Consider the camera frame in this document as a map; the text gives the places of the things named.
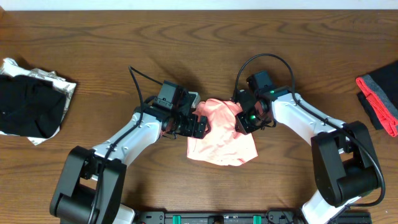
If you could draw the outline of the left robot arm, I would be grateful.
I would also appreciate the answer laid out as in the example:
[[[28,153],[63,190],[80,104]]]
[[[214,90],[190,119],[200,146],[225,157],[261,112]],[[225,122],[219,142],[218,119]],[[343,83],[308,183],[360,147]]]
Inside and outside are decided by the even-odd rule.
[[[127,168],[162,136],[202,139],[209,132],[207,118],[194,114],[197,92],[163,82],[159,94],[140,100],[132,118],[107,141],[67,156],[50,203],[60,223],[133,223],[132,208],[121,203]]]

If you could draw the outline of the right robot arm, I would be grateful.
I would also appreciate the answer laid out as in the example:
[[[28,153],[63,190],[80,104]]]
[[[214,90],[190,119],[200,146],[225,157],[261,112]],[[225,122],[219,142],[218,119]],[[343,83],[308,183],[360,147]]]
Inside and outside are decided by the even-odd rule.
[[[305,223],[332,223],[373,190],[385,193],[385,181],[367,127],[332,118],[308,104],[294,87],[276,87],[266,71],[246,80],[249,89],[234,89],[242,112],[236,130],[250,134],[284,124],[311,147],[317,191],[302,208]]]

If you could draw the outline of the pink printed shirt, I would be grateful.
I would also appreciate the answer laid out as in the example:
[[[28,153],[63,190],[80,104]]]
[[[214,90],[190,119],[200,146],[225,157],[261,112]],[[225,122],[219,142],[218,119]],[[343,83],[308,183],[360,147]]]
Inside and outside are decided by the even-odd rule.
[[[198,104],[194,112],[207,117],[210,132],[203,139],[188,138],[187,157],[218,166],[240,166],[258,156],[252,134],[235,130],[235,116],[242,112],[240,104],[209,98]]]

